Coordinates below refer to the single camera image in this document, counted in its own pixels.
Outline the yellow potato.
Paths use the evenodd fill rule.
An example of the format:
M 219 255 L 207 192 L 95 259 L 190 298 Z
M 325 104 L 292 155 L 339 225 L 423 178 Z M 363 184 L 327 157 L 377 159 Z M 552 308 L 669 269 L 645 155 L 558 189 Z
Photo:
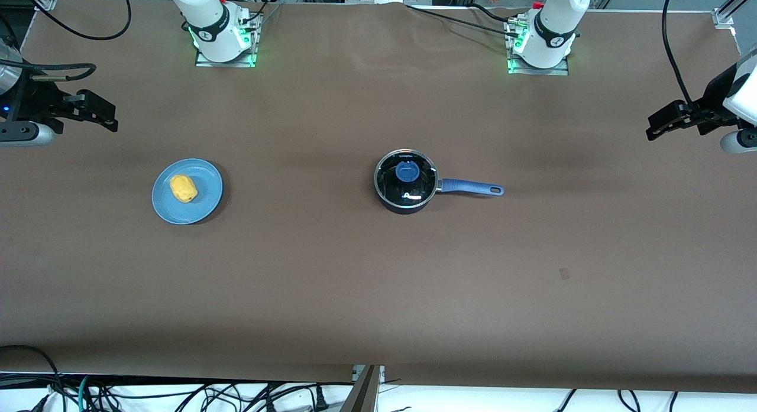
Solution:
M 194 180 L 185 174 L 174 175 L 169 181 L 173 196 L 181 203 L 190 203 L 198 196 Z

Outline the glass lid with blue knob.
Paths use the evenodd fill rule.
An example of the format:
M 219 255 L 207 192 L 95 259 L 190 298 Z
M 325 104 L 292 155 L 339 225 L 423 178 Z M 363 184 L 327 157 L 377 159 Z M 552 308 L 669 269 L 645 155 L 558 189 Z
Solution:
M 397 149 L 376 164 L 373 183 L 379 199 L 396 208 L 424 206 L 437 192 L 436 166 L 415 149 Z

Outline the blue plate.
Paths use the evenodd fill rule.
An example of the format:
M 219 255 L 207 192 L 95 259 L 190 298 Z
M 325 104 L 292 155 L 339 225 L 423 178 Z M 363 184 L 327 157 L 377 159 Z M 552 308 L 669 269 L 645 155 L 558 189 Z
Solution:
M 198 193 L 191 201 L 182 202 L 172 192 L 170 181 L 184 176 L 194 183 Z M 224 195 L 224 178 L 211 162 L 187 158 L 166 167 L 157 177 L 151 191 L 154 211 L 162 220 L 174 225 L 191 225 L 202 221 L 216 210 Z

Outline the brown table cover sheet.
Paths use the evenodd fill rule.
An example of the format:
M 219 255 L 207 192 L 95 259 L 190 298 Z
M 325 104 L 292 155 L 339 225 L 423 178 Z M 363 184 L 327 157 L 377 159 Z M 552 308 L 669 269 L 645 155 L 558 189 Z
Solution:
M 400 4 L 286 5 L 254 68 L 195 67 L 174 3 L 132 8 L 116 40 L 39 15 L 22 46 L 95 63 L 62 89 L 119 130 L 0 149 L 0 345 L 64 372 L 757 392 L 757 153 L 646 139 L 680 94 L 659 14 L 586 14 L 570 75 L 528 76 Z M 389 212 L 397 149 L 505 192 Z M 224 195 L 174 225 L 151 191 L 187 158 Z

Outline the aluminium profile leg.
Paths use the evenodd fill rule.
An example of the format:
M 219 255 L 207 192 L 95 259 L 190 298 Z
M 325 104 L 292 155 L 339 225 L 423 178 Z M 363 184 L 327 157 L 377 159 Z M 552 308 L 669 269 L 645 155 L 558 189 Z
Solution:
M 355 365 L 357 380 L 339 412 L 377 412 L 377 396 L 386 382 L 384 365 Z

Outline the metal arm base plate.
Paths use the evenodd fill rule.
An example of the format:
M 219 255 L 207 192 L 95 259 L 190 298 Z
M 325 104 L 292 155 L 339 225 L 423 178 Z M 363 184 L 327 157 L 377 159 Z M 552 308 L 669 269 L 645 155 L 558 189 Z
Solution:
M 528 38 L 528 28 L 526 27 L 525 19 L 508 18 L 507 21 L 503 23 L 503 27 L 506 33 L 516 34 L 515 37 L 508 37 L 506 39 L 507 69 L 510 74 L 538 76 L 568 76 L 570 74 L 567 54 L 563 56 L 559 64 L 554 67 L 538 68 L 528 64 L 523 57 L 517 53 L 517 48 L 523 46 L 523 43 Z
M 260 42 L 262 14 L 248 8 L 225 7 L 228 13 L 224 27 L 197 28 L 189 26 L 193 45 L 197 48 L 198 67 L 255 67 Z

